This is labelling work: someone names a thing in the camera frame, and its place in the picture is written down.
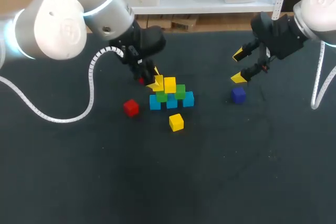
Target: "toy block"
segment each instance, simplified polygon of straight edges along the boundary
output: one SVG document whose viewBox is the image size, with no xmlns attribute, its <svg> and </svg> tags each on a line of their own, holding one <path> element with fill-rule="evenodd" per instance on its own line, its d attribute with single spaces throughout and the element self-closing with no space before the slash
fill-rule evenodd
<svg viewBox="0 0 336 224">
<path fill-rule="evenodd" d="M 124 112 L 130 117 L 134 117 L 139 114 L 139 105 L 134 100 L 129 100 L 124 103 Z"/>
<path fill-rule="evenodd" d="M 149 96 L 149 106 L 151 110 L 161 110 L 161 103 L 156 100 L 156 94 Z"/>
<path fill-rule="evenodd" d="M 164 78 L 164 92 L 166 94 L 176 93 L 176 78 L 175 77 Z"/>
<path fill-rule="evenodd" d="M 184 121 L 181 114 L 172 115 L 169 117 L 169 125 L 173 132 L 184 129 Z"/>
<path fill-rule="evenodd" d="M 234 103 L 242 104 L 246 100 L 246 93 L 243 88 L 234 88 L 231 91 L 231 98 Z"/>
<path fill-rule="evenodd" d="M 168 94 L 167 109 L 176 109 L 178 106 L 174 94 Z"/>
<path fill-rule="evenodd" d="M 184 100 L 185 99 L 185 85 L 176 85 L 176 100 Z"/>
<path fill-rule="evenodd" d="M 156 100 L 157 102 L 167 102 L 168 101 L 168 94 L 164 91 L 160 91 L 156 93 Z"/>
<path fill-rule="evenodd" d="M 192 91 L 185 93 L 185 99 L 183 100 L 183 107 L 193 107 L 195 104 L 194 93 Z"/>
<path fill-rule="evenodd" d="M 142 85 L 145 85 L 145 81 L 143 80 L 142 77 L 139 79 L 139 83 L 142 84 Z"/>
</svg>

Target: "blue cube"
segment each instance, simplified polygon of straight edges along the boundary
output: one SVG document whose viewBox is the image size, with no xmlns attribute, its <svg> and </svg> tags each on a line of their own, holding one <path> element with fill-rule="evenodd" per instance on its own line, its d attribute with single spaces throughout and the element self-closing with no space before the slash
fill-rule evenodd
<svg viewBox="0 0 336 224">
<path fill-rule="evenodd" d="M 156 100 L 156 94 L 149 96 L 149 106 L 151 110 L 161 110 L 161 103 Z"/>
<path fill-rule="evenodd" d="M 242 104 L 246 100 L 246 93 L 243 88 L 232 89 L 231 98 L 234 103 Z"/>
<path fill-rule="evenodd" d="M 177 99 L 175 99 L 175 94 L 168 94 L 167 109 L 176 109 Z"/>
<path fill-rule="evenodd" d="M 192 91 L 185 92 L 185 99 L 183 100 L 183 107 L 193 107 L 195 104 L 194 93 Z"/>
</svg>

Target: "white cable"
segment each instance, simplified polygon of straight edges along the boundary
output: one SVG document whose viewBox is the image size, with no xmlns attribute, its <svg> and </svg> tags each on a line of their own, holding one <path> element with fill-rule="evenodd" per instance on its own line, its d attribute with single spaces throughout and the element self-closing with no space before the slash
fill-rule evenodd
<svg viewBox="0 0 336 224">
<path fill-rule="evenodd" d="M 316 73 L 316 78 L 315 78 L 315 84 L 314 84 L 314 89 L 313 89 L 313 95 L 311 97 L 311 103 L 310 106 L 313 110 L 317 109 L 322 101 L 322 98 L 324 96 L 324 93 L 326 92 L 329 84 L 331 83 L 332 79 L 336 75 L 336 66 L 331 70 L 330 74 L 324 81 L 324 84 L 321 87 L 321 90 L 316 98 L 317 95 L 317 89 L 319 87 L 319 81 L 320 81 L 320 76 L 321 76 L 321 70 L 322 70 L 322 64 L 323 64 L 323 58 L 324 58 L 324 50 L 325 50 L 325 43 L 321 41 L 321 51 L 320 51 L 320 59 L 319 59 L 319 64 L 317 67 L 317 73 Z"/>
<path fill-rule="evenodd" d="M 83 112 L 83 114 L 75 117 L 75 118 L 70 118 L 70 119 L 57 119 L 57 118 L 51 118 L 49 116 L 47 116 L 46 114 L 43 114 L 41 111 L 39 111 L 29 100 L 28 98 L 22 93 L 22 91 L 16 87 L 12 82 L 10 82 L 9 80 L 7 80 L 6 78 L 0 77 L 0 81 L 3 82 L 4 84 L 6 84 L 7 86 L 9 86 L 11 89 L 14 90 L 15 93 L 17 93 L 20 98 L 30 107 L 30 109 L 36 113 L 39 117 L 43 118 L 44 120 L 47 120 L 49 122 L 53 122 L 53 123 L 72 123 L 75 121 L 79 121 L 81 119 L 83 119 L 85 116 L 87 116 L 93 106 L 94 100 L 95 100 L 95 86 L 93 84 L 93 70 L 95 68 L 96 62 L 97 60 L 106 52 L 108 51 L 112 51 L 115 52 L 117 55 L 119 55 L 121 58 L 123 58 L 124 54 L 123 51 L 121 51 L 119 48 L 117 47 L 106 47 L 101 49 L 98 53 L 96 53 L 96 55 L 94 56 L 94 58 L 92 59 L 91 63 L 90 63 L 90 67 L 89 67 L 89 86 L 90 86 L 90 101 L 89 101 L 89 105 L 87 107 L 87 109 Z"/>
</svg>

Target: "light blue cube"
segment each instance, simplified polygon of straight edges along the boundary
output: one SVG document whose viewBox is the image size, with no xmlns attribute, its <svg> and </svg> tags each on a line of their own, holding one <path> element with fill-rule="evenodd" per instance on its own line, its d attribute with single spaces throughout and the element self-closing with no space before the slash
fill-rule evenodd
<svg viewBox="0 0 336 224">
<path fill-rule="evenodd" d="M 167 109 L 176 109 L 177 99 L 175 99 L 175 94 L 168 94 Z"/>
<path fill-rule="evenodd" d="M 156 94 L 149 96 L 149 106 L 151 110 L 161 110 L 161 103 L 156 100 Z"/>
<path fill-rule="evenodd" d="M 185 99 L 183 100 L 183 107 L 193 107 L 195 104 L 194 93 L 192 91 L 185 92 Z"/>
</svg>

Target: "dark blue cube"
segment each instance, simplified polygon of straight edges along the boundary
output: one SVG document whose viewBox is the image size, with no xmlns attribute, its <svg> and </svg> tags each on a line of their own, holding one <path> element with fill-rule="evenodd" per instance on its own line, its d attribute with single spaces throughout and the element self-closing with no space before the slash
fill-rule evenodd
<svg viewBox="0 0 336 224">
<path fill-rule="evenodd" d="M 242 104 L 246 100 L 246 93 L 243 88 L 235 88 L 232 89 L 231 98 L 234 103 Z"/>
</svg>

